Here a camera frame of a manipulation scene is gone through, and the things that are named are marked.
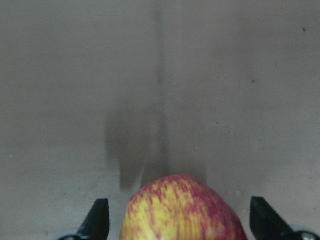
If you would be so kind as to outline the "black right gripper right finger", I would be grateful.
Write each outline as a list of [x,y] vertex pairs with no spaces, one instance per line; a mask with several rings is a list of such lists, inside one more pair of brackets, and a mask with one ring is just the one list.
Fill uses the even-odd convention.
[[256,240],[302,240],[302,232],[294,231],[260,196],[250,200],[250,230]]

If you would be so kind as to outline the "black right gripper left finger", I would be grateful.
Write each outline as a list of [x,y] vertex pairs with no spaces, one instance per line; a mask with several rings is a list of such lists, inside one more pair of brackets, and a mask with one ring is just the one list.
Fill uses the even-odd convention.
[[107,240],[110,212],[107,198],[97,199],[76,233],[77,240]]

